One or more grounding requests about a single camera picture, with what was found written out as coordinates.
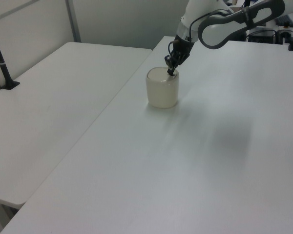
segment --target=white cup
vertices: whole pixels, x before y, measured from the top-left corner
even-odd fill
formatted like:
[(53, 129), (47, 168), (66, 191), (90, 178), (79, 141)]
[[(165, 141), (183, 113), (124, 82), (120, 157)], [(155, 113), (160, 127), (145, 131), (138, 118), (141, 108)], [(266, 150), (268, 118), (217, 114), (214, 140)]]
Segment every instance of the white cup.
[(170, 108), (177, 103), (179, 73), (173, 76), (167, 73), (166, 67), (155, 67), (146, 76), (146, 91), (150, 105), (158, 108)]

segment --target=white desk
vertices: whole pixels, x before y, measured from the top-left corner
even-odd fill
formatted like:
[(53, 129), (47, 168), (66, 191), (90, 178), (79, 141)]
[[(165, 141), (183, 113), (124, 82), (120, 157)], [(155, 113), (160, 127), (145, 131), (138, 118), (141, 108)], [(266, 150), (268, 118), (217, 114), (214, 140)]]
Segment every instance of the white desk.
[(293, 234), (293, 52), (197, 43), (178, 69), (178, 105), (161, 110), (145, 76), (170, 40), (2, 234)]
[(67, 43), (0, 90), (0, 203), (30, 198), (149, 53)]

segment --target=table surface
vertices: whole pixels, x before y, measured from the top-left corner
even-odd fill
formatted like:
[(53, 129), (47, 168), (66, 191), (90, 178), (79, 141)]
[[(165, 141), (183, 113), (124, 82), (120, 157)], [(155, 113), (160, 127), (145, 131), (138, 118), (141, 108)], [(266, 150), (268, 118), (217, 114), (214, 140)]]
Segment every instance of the table surface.
[(67, 43), (0, 90), (0, 203), (30, 198), (150, 52)]
[(179, 102), (163, 110), (148, 105), (145, 76), (171, 40), (2, 234), (293, 234), (293, 52), (196, 43)]

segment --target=table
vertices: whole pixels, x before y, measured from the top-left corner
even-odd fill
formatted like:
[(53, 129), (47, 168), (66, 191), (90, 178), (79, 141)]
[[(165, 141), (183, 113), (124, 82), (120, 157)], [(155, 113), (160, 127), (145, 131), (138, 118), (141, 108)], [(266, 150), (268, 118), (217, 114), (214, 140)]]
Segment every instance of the table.
[(0, 203), (20, 208), (151, 50), (67, 43), (0, 90)]
[(156, 109), (145, 76), (171, 40), (2, 234), (293, 234), (293, 52), (196, 43), (178, 68), (179, 103)]

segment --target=cylindrical container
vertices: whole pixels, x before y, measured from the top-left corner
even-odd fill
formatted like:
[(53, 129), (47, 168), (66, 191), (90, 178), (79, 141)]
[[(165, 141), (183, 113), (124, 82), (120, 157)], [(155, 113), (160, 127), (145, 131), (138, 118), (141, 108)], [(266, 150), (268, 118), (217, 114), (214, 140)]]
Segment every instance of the cylindrical container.
[(178, 99), (179, 73), (173, 76), (166, 67), (155, 67), (146, 76), (146, 91), (150, 105), (158, 108), (173, 107)]

